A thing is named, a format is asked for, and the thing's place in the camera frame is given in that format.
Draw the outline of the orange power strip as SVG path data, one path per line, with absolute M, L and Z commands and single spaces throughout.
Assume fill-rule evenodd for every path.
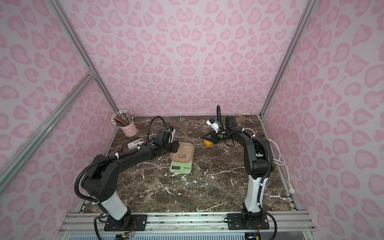
M 212 146 L 214 143 L 210 142 L 210 141 L 207 141 L 207 140 L 204 140 L 204 144 L 207 146 L 207 147 L 210 147 Z

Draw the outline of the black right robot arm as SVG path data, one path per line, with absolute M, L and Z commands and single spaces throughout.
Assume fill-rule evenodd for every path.
M 221 107 L 217 106 L 217 115 L 207 121 L 213 130 L 202 139 L 207 147 L 232 140 L 244 149 L 244 168 L 249 176 L 248 192 L 239 214 L 227 214 L 224 222 L 229 230 L 256 231 L 251 237 L 261 239 L 260 230 L 270 228 L 268 218 L 273 221 L 274 232 L 271 239 L 277 236 L 278 226 L 275 217 L 263 207 L 264 190 L 271 173 L 275 169 L 271 145 L 268 140 L 257 138 L 255 134 L 247 133 L 245 128 L 237 125 L 236 117 L 229 116 L 223 122 Z

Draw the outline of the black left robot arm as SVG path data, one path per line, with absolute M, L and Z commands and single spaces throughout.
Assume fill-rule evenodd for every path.
M 74 192 L 78 198 L 97 205 L 103 213 L 94 218 L 94 229 L 98 240 L 102 237 L 98 222 L 105 223 L 104 230 L 123 231 L 119 240 L 130 233 L 145 230 L 147 215 L 134 215 L 117 193 L 119 175 L 139 163 L 155 159 L 165 153 L 176 153 L 180 146 L 174 140 L 175 129 L 167 125 L 158 130 L 157 135 L 137 144 L 133 149 L 113 157 L 98 155 L 91 164 L 77 176 Z

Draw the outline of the green electronic scale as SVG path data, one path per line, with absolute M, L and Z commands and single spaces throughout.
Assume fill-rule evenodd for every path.
M 192 171 L 192 164 L 193 164 L 192 160 L 187 163 L 172 161 L 170 166 L 170 172 L 188 175 Z

